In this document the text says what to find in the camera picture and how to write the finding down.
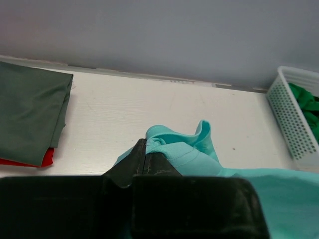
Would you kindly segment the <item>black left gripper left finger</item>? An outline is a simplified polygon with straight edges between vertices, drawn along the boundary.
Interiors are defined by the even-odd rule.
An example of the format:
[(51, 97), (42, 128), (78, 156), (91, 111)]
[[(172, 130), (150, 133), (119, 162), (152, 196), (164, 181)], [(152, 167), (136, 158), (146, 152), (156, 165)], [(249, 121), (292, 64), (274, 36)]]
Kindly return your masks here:
[(132, 179), (142, 172), (146, 140), (102, 175), (0, 180), (3, 239), (129, 239)]

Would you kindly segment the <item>teal t shirt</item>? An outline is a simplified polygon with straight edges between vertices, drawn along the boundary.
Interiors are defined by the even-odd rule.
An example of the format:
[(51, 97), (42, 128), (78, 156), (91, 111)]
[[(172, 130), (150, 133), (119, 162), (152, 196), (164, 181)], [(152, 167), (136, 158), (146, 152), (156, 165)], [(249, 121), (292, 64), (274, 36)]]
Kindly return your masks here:
[(230, 169), (219, 163), (210, 123), (185, 135), (146, 132), (115, 167), (136, 162), (124, 184), (114, 239), (316, 239), (319, 176), (285, 169)]

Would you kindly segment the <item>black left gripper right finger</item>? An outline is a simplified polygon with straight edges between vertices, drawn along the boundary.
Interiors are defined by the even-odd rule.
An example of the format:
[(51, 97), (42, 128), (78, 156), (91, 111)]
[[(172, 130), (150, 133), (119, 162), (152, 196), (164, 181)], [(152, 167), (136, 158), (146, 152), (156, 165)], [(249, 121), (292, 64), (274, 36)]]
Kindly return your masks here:
[(132, 180), (134, 239), (268, 239), (252, 184), (236, 177), (182, 176), (164, 158)]

